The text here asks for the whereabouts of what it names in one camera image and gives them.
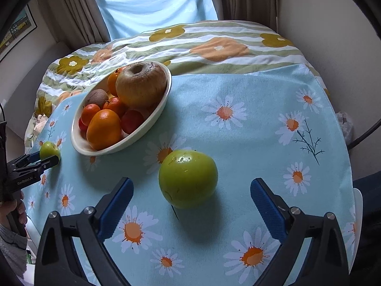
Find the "metal screw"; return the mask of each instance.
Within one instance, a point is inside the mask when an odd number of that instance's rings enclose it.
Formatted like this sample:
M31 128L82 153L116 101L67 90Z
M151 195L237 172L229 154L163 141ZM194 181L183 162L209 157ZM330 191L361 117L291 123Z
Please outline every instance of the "metal screw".
M87 206L85 207L85 209L83 210L83 213L87 214L87 215L90 215L94 212L94 207L92 206Z
M49 213L49 218L56 218L57 217L57 211L53 211Z
M290 209L290 211L291 211L291 213L292 214L294 214L294 215L299 215L300 214L300 208L298 208L298 207L292 207L291 209Z
M327 217L328 217L328 219L331 219L331 220L335 219L334 213L331 213L331 212L327 213Z

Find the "white oval bowl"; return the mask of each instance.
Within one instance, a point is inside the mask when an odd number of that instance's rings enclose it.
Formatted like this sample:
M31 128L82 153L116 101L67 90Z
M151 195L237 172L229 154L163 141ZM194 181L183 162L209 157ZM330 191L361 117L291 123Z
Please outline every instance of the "white oval bowl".
M151 129L151 127L155 124L155 122L157 121L161 113L163 112L163 109L165 107L165 104L167 102L167 99L172 87L172 75L169 69L162 63L159 63L156 61L155 63L157 63L163 68L166 75L166 79L167 79L167 87L165 89L162 100L160 101L156 109L153 111L153 113L149 115L149 117L144 121L144 123L139 128L137 128L133 133L129 134L123 140L119 141L118 143L108 148L102 149L100 151L96 151L95 149L91 148L87 140L81 136L81 131L78 126L78 120L81 117L83 106L85 105L85 100L87 95L85 96L85 98L83 98L83 101L77 108L77 111L74 115L72 128L71 128L71 134L70 134L72 144L75 150L78 151L78 153L85 156L90 156L90 157L106 155L108 153L115 153L117 151L120 151L130 146L131 144L136 142L138 139L140 139L143 135L145 135L149 129ZM94 89L103 89L105 91L108 91L109 89L107 88L107 79L108 79L108 76L106 76L103 80L101 80L91 91L93 91Z

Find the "small green apple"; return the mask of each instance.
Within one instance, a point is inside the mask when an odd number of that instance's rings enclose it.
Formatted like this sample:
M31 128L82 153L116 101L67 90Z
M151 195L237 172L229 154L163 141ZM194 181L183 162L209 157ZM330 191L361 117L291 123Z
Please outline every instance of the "small green apple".
M188 209L215 191L218 171L214 160L198 151L180 149L170 153L159 170L159 186L174 207Z
M45 160L51 156L57 156L58 159L61 159L61 152L58 149L57 145L52 142L45 142L40 148L40 159Z

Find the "blue curtain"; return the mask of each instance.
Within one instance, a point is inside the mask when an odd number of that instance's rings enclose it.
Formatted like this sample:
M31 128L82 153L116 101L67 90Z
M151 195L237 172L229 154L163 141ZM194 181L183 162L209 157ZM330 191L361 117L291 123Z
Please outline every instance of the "blue curtain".
M212 0L96 0L112 40L201 20L217 20Z

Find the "framed picture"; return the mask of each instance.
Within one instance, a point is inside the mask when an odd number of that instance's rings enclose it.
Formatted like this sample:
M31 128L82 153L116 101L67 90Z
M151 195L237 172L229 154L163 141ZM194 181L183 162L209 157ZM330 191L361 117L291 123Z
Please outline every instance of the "framed picture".
M19 41L36 28L37 25L30 13L29 6L27 5L13 22L11 28L6 33L5 38L0 43L0 61L3 60L6 54L9 53Z

